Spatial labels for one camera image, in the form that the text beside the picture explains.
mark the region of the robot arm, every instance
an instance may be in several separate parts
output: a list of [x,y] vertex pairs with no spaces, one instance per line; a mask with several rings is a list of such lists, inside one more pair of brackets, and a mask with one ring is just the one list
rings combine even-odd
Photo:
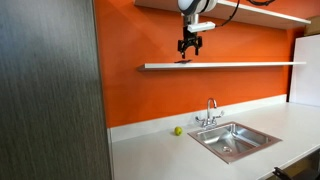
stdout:
[[[178,40],[178,51],[182,58],[185,58],[185,51],[188,47],[195,47],[195,54],[199,54],[199,49],[202,47],[202,37],[197,35],[197,32],[207,31],[215,27],[221,27],[227,24],[237,12],[240,0],[237,7],[230,18],[223,24],[216,26],[212,22],[198,23],[199,14],[211,11],[217,4],[218,0],[178,0],[178,6],[183,16],[183,40]],[[275,0],[267,0],[259,2],[255,0],[247,0],[256,6],[267,6]]]

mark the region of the white cabinet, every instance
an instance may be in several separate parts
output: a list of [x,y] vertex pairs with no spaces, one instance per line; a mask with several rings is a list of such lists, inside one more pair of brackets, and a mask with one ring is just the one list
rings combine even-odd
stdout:
[[296,39],[290,102],[320,106],[320,35]]
[[[177,0],[134,0],[134,4],[137,6],[179,12]],[[228,19],[236,5],[237,3],[234,2],[218,0],[218,3],[213,10],[201,15],[218,19]],[[277,29],[291,29],[311,23],[311,21],[309,20],[242,4],[239,5],[237,14],[232,19],[232,21],[272,27]]]

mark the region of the cabinet door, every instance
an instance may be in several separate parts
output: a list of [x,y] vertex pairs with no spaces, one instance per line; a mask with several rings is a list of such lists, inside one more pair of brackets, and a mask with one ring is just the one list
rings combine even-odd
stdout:
[[320,35],[296,40],[294,61],[306,61],[294,66],[290,102],[320,106]]
[[0,179],[111,179],[92,0],[0,4]]

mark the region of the drain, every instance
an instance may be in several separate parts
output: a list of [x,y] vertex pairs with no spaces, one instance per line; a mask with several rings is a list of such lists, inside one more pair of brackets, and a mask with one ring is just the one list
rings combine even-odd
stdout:
[[224,146],[224,147],[222,148],[222,151],[223,151],[223,152],[226,152],[226,153],[231,153],[231,152],[232,152],[232,149],[231,149],[230,147]]

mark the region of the faucet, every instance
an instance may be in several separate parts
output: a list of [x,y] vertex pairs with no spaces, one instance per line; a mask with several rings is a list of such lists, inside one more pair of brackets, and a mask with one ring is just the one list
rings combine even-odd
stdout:
[[213,108],[217,109],[217,102],[213,98],[208,99],[208,106],[207,106],[207,118],[199,119],[198,116],[196,116],[197,122],[202,122],[202,127],[205,129],[214,128],[217,125],[216,118],[221,118],[224,115],[224,111],[221,111],[219,116],[212,116],[210,117],[210,108],[211,108],[211,102],[213,104]]

